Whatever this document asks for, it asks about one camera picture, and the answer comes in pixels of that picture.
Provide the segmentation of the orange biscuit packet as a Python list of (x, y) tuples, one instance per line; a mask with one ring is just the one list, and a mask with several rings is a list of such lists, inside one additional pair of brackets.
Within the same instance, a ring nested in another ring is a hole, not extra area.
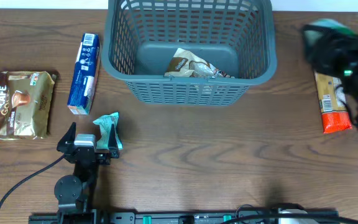
[(341, 80), (316, 71), (314, 71), (314, 79), (322, 117), (323, 133), (331, 134), (352, 129)]

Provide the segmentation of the beige Pantree snack bag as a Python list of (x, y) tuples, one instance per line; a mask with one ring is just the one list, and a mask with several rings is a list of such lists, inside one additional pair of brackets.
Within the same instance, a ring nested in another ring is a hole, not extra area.
[(216, 68), (213, 64), (196, 56), (192, 52), (177, 48), (168, 68), (164, 73), (165, 77), (193, 77), (193, 78), (234, 78), (226, 72)]

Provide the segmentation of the green lidded jar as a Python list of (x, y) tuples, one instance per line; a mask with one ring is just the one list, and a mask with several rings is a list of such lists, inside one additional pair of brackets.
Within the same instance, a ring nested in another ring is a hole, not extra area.
[[(308, 25), (316, 27), (325, 27), (348, 35), (355, 34), (353, 30), (333, 19), (318, 19), (317, 21), (313, 21)], [(311, 30), (310, 28), (307, 28), (305, 31), (303, 31), (303, 35), (306, 39), (306, 43), (309, 45), (313, 45), (318, 39), (322, 37), (323, 33), (321, 31)]]

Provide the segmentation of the blue rectangular carton box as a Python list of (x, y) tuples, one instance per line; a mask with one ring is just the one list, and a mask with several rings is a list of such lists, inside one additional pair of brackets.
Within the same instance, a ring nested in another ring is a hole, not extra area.
[(88, 115), (99, 74), (98, 34), (84, 33), (76, 55), (67, 107), (75, 115)]

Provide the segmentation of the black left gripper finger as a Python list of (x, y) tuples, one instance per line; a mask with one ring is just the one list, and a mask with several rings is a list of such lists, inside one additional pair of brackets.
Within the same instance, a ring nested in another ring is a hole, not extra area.
[(72, 122), (68, 131), (63, 135), (57, 144), (58, 152), (72, 152), (76, 134), (76, 123)]
[(116, 127), (114, 124), (111, 125), (109, 132), (108, 149), (110, 151), (117, 151), (119, 149), (116, 137)]

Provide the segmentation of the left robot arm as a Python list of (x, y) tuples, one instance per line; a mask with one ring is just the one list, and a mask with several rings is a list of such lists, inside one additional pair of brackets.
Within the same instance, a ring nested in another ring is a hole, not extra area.
[(57, 144), (57, 151), (74, 164), (72, 175), (60, 178), (55, 184), (54, 194), (58, 200), (59, 223), (109, 223), (107, 212), (93, 208), (93, 196), (100, 166), (108, 166), (111, 159), (119, 158), (119, 147), (115, 125), (107, 137), (106, 149), (96, 148), (93, 134), (77, 134), (72, 123)]

